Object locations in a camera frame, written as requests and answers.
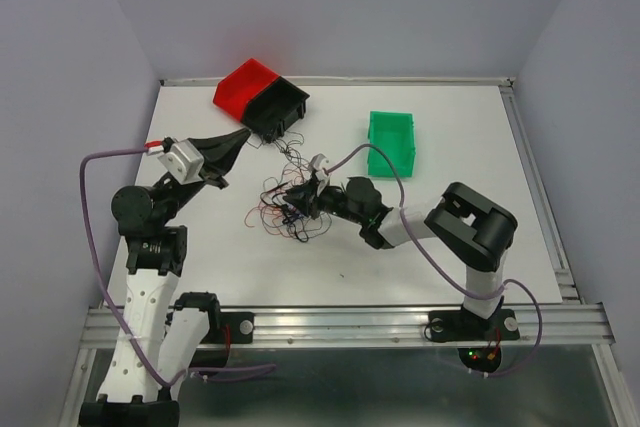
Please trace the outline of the green plastic bin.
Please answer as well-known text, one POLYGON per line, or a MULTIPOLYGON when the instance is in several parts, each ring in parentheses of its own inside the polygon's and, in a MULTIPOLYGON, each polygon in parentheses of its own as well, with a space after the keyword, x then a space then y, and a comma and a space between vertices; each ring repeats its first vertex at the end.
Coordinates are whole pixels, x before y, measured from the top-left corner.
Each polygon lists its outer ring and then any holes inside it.
POLYGON ((416 143, 412 114, 371 111, 368 141, 383 151, 401 178, 413 176, 416 143))

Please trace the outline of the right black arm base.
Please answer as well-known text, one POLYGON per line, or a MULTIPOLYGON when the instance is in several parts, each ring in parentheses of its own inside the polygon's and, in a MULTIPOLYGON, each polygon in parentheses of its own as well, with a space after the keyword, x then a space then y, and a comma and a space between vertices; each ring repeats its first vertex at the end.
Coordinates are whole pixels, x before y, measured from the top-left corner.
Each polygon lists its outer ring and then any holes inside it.
POLYGON ((520 339, 515 312, 498 309, 489 319, 483 319, 460 308, 432 311, 424 329, 426 338, 436 343, 472 342, 520 339))

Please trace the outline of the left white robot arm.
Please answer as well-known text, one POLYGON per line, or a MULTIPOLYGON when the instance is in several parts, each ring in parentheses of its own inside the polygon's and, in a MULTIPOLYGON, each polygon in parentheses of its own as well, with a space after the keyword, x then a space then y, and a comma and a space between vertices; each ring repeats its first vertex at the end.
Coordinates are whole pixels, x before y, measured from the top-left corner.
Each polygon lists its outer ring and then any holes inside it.
POLYGON ((129 155, 158 159, 164 174, 151 186, 120 188, 112 216, 127 247, 126 296, 118 306, 104 283, 103 299, 119 325, 115 349, 95 400, 83 403, 81 426, 176 426, 178 396, 201 341, 215 339, 223 318, 210 292, 175 293, 187 255, 188 229, 172 220, 203 188, 224 189, 251 132, 241 128, 210 138, 167 137, 142 147, 98 152, 90 161, 129 155))

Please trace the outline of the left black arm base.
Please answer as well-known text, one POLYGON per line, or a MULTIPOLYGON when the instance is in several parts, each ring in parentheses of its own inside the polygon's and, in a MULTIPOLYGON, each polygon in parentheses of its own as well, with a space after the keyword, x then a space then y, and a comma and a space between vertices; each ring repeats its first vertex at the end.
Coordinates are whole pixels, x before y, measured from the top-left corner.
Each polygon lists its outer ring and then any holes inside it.
POLYGON ((184 320, 185 314, 195 314, 195 321, 206 327, 201 341, 205 345, 247 345, 253 342, 255 314, 221 307, 216 294, 209 292, 182 293, 171 307, 170 325, 184 320))

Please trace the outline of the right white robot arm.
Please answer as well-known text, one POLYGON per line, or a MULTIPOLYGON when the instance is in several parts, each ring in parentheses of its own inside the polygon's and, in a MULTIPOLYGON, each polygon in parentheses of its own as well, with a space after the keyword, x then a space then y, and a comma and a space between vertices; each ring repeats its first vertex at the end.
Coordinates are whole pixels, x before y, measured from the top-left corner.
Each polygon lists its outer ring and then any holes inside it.
POLYGON ((518 221, 469 186, 450 184, 433 208, 392 208, 366 177, 351 177, 344 187, 321 187, 312 178, 287 189, 284 201, 306 217, 329 214, 359 225, 360 237, 378 250, 439 239, 466 267, 461 328, 482 337, 495 327, 495 313, 503 301, 503 257, 518 221))

